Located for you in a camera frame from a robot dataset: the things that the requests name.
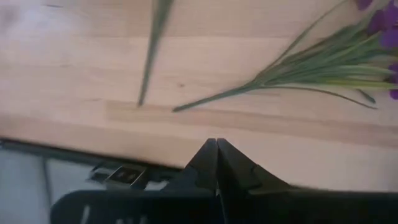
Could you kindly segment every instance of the wooden table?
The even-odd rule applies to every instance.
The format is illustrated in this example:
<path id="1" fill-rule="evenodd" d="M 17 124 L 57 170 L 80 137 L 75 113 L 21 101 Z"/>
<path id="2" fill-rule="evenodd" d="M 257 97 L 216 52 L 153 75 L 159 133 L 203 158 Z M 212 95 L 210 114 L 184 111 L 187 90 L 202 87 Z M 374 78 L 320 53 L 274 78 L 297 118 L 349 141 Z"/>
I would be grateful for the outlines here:
<path id="1" fill-rule="evenodd" d="M 170 112 L 251 79 L 337 2 L 176 1 L 137 109 L 151 1 L 3 0 L 0 136 L 179 167 L 207 138 L 226 138 L 295 184 L 397 190 L 398 102 L 386 92 L 373 93 L 377 111 L 267 90 Z M 308 42 L 358 16 L 347 4 Z"/>

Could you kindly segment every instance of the black plastic object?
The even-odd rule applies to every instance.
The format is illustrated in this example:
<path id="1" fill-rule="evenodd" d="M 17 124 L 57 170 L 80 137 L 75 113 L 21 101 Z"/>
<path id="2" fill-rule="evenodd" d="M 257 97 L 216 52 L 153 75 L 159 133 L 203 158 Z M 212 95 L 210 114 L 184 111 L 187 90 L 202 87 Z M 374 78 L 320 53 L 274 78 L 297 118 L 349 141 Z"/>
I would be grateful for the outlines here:
<path id="1" fill-rule="evenodd" d="M 51 222 L 398 223 L 398 195 L 301 189 L 209 139 L 163 190 L 74 192 L 53 206 Z"/>

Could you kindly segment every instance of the wood grain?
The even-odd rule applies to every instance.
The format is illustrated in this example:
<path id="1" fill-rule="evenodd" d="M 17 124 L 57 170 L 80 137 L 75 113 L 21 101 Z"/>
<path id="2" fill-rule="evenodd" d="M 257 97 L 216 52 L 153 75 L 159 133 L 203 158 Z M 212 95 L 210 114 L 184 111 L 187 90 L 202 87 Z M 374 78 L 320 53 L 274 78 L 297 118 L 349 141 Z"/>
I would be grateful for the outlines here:
<path id="1" fill-rule="evenodd" d="M 377 111 L 259 90 L 170 112 L 252 78 L 337 2 L 176 1 L 137 109 L 151 1 L 1 1 L 0 136 L 179 167 L 207 138 L 227 138 L 289 182 L 397 190 L 398 104 L 386 92 L 372 93 Z M 301 47 L 359 17 L 349 2 Z"/>

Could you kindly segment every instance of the wooden surface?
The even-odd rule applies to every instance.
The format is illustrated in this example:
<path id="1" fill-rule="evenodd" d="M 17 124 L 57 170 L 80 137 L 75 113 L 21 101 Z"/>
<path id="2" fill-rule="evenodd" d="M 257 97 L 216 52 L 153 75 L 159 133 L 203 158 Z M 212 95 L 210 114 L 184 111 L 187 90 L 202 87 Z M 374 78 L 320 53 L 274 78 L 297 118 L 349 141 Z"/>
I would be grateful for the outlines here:
<path id="1" fill-rule="evenodd" d="M 179 167 L 226 138 L 291 183 L 398 190 L 398 102 L 386 92 L 373 93 L 377 111 L 267 90 L 170 112 L 251 79 L 337 2 L 176 1 L 137 109 L 151 1 L 2 0 L 0 136 Z M 347 4 L 312 37 L 358 16 Z"/>

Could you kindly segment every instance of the gray floor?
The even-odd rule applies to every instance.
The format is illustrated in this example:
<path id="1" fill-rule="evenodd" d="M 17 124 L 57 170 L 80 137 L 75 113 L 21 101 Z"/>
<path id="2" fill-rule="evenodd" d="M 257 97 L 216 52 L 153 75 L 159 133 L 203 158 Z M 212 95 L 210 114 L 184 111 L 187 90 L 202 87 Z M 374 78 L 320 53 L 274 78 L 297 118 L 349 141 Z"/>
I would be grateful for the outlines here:
<path id="1" fill-rule="evenodd" d="M 0 223 L 49 223 L 49 206 L 62 195 L 79 189 L 102 189 L 85 181 L 91 168 L 48 160 L 49 198 L 40 157 L 0 150 Z"/>

